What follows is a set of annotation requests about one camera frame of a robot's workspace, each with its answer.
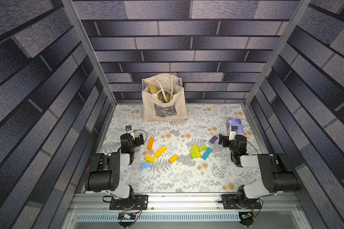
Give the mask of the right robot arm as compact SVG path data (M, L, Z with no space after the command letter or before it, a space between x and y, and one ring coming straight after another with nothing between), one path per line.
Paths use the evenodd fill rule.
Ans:
M262 197L278 192L292 192L301 189L301 181L285 154L252 154L247 153L247 138L236 135L234 139L219 135L220 145L231 152L231 161L240 168L260 170L261 179L250 184L241 185L232 197L223 197L219 203L225 209L236 205L241 209L255 206Z

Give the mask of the purple block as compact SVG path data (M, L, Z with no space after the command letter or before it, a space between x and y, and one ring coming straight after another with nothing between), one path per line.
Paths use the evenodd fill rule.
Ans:
M214 144L217 140L218 140L218 137L214 135L214 136L209 140L209 142L210 142L211 144Z

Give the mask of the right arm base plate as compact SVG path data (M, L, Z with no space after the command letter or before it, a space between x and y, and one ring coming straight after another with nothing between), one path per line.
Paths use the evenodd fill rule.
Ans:
M262 207L258 199L239 198L236 194L223 194L218 203L223 204L225 210L259 210Z

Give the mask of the green block small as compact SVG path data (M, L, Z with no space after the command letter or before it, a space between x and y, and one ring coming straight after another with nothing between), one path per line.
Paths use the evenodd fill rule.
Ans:
M206 145L200 146L200 147L198 147L198 150L199 150L199 152L207 150L207 146Z

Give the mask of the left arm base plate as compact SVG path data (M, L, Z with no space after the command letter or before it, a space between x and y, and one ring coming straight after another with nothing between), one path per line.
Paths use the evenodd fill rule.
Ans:
M136 210L146 210L148 207L148 195L135 195L133 199L112 199L110 202L110 210L129 210L132 207Z

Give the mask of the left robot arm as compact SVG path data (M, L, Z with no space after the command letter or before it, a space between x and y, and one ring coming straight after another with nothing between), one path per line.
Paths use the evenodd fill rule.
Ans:
M131 185L120 181L120 167L131 165L135 148L144 144L143 134L133 137L130 133L120 136L121 147L117 152L95 154L87 169L86 191L107 192L102 201L110 205L110 210L146 210L148 195L136 195Z

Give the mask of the teal block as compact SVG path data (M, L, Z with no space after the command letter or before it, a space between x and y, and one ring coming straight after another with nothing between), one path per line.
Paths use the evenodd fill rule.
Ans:
M206 160L208 158L208 156L210 155L210 153L212 152L212 149L211 148L207 148L204 152L204 154L202 154L201 158L203 160Z

